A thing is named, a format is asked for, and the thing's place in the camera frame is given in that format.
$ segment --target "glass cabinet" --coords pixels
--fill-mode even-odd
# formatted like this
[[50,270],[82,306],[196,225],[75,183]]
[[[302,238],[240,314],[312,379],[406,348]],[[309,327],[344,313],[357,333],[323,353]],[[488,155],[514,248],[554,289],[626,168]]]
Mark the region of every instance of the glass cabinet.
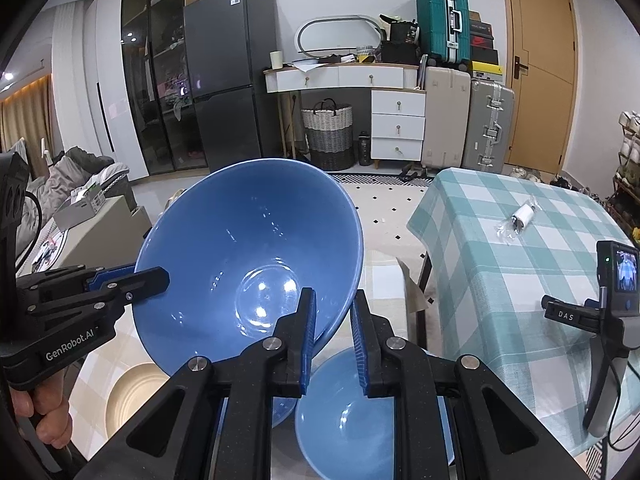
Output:
[[122,0],[127,94],[149,174],[206,168],[184,47],[184,0]]

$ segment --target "bolt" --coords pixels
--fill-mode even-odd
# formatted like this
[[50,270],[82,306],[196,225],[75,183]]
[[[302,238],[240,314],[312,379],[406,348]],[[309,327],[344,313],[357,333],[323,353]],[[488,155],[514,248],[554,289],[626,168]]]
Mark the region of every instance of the bolt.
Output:
[[277,350],[282,346],[282,341],[277,337],[268,337],[262,342],[262,347],[265,350]]
[[467,370],[475,370],[480,366],[480,361],[474,355],[465,355],[460,359],[460,364],[462,364]]
[[189,359],[189,370],[192,372],[199,372],[207,367],[207,360],[202,356],[197,356]]
[[390,337],[386,340],[386,345],[392,350],[402,350],[406,346],[406,341],[401,337]]

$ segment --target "black water bottle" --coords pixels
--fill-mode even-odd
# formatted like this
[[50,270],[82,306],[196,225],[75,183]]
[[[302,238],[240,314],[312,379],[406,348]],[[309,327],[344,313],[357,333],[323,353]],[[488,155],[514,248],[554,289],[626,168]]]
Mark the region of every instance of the black water bottle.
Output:
[[371,160],[371,136],[367,132],[360,132],[358,136],[358,161],[361,166],[370,166]]

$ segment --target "light blue bowl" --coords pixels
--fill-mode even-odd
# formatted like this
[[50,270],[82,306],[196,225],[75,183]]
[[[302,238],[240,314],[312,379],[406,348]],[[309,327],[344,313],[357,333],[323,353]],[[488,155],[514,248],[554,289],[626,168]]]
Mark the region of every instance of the light blue bowl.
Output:
[[[451,464],[453,443],[442,397],[438,404]],[[324,480],[393,480],[394,432],[394,400],[364,396],[353,348],[319,366],[296,407],[298,445]]]
[[[281,158],[229,166],[187,190],[148,234],[136,271],[164,267],[170,285],[135,305],[136,329],[172,375],[195,355],[220,361],[270,336],[310,286],[316,354],[351,305],[363,247],[353,203],[323,171]],[[295,403],[274,400],[274,425]]]

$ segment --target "human hand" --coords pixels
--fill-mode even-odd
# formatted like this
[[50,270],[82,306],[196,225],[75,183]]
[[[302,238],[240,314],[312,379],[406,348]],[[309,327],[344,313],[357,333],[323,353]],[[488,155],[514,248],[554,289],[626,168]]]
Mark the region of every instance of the human hand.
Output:
[[56,449],[62,449],[71,441],[73,428],[69,402],[62,394],[64,378],[64,370],[59,371],[36,386],[33,397],[28,392],[18,392],[10,388],[15,415],[43,415],[36,428],[36,434],[44,444],[51,444]]

